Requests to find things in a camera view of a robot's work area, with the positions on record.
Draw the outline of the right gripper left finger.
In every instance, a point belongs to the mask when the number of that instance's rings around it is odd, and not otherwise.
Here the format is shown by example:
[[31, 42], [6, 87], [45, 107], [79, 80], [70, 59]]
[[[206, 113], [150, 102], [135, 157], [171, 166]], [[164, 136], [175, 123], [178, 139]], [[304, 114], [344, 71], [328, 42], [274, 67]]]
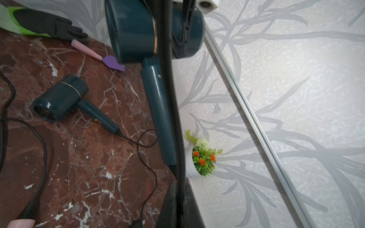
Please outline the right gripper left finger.
[[177, 222], [176, 208], [176, 183], [171, 183], [165, 196], [156, 228], [175, 228]]

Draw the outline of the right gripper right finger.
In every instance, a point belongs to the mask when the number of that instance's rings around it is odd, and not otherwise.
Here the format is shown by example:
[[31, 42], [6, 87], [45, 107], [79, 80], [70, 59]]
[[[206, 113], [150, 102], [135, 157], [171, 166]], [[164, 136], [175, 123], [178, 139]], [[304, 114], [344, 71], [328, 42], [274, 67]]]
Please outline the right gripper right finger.
[[192, 187], [188, 180], [185, 184], [185, 200], [183, 210], [185, 228], [205, 228]]

